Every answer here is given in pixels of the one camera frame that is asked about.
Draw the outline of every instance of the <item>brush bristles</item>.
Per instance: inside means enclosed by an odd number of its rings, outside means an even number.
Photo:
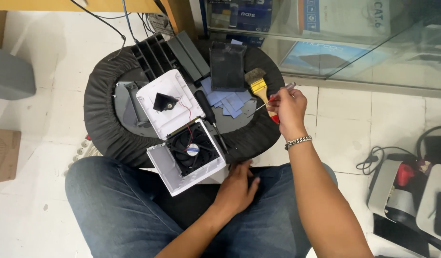
[[[247,84],[251,85],[255,83],[256,81],[262,79],[266,72],[261,68],[255,68],[250,72],[247,72],[244,75],[244,79],[246,80]]]

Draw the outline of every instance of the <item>person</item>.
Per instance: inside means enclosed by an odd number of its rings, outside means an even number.
[[[286,141],[307,136],[307,100],[281,89],[269,111]],[[232,166],[212,205],[183,231],[152,200],[158,176],[107,157],[72,165],[66,195],[94,257],[372,258],[361,227],[310,140],[289,147],[290,163],[252,175]],[[255,176],[248,186],[247,178]]]

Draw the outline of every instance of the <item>white plastic case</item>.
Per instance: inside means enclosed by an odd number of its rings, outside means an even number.
[[[190,112],[187,108],[183,107],[181,103],[177,103],[171,110],[165,110],[163,112],[154,110],[154,100],[157,92],[177,98],[183,105],[190,109]],[[189,119],[193,120],[196,117],[205,116],[178,70],[170,70],[148,85],[142,87],[137,92],[136,97],[158,137],[162,140],[167,140],[171,133],[187,124]],[[185,177],[181,175],[181,170],[170,150],[166,147],[166,143],[155,145],[147,149],[150,160],[157,169],[171,196],[180,194],[226,166],[224,153],[221,151],[215,138],[206,129],[203,121],[197,119],[195,123],[200,123],[218,152],[219,157],[189,175]]]

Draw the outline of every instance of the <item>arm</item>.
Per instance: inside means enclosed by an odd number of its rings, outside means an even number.
[[[281,89],[270,111],[278,113],[286,141],[307,136],[302,92]],[[349,203],[324,169],[311,141],[289,148],[297,207],[302,225],[319,258],[372,258]]]
[[[200,257],[216,234],[238,213],[251,204],[258,188],[259,178],[247,187],[251,161],[232,166],[220,186],[214,203],[182,234],[169,243],[156,258]]]

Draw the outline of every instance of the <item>silver chain bracelet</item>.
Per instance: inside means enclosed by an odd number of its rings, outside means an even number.
[[[304,141],[308,141],[308,140],[312,140],[313,138],[311,138],[311,136],[305,136],[305,137],[301,137],[295,140],[290,140],[286,143],[286,145],[284,146],[285,150],[288,150],[292,145],[296,145],[297,143],[301,143]]]

